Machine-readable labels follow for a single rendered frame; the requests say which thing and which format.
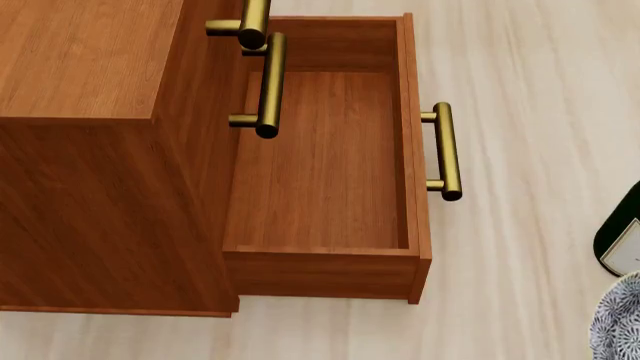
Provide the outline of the brown wooden cabinet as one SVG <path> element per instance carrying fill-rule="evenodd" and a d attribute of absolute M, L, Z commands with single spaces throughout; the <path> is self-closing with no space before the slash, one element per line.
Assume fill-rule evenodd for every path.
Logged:
<path fill-rule="evenodd" d="M 229 317 L 243 0 L 0 0 L 0 311 Z"/>

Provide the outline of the open wooden drawer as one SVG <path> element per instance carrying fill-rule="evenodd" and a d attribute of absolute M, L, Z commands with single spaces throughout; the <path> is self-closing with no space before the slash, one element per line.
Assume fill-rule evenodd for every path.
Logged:
<path fill-rule="evenodd" d="M 413 17 L 276 17 L 277 137 L 240 132 L 223 256 L 254 296 L 419 302 L 431 264 Z"/>

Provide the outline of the blue patterned white plate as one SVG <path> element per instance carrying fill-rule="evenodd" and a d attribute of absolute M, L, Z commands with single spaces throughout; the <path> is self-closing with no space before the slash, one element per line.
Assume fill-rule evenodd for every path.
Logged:
<path fill-rule="evenodd" d="M 604 294 L 589 328 L 592 360 L 640 360 L 640 271 Z"/>

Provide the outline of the dark green wine bottle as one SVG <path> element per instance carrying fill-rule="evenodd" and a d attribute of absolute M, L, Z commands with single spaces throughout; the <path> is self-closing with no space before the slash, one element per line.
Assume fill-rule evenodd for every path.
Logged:
<path fill-rule="evenodd" d="M 597 230 L 593 253 L 598 263 L 616 277 L 640 270 L 640 181 Z"/>

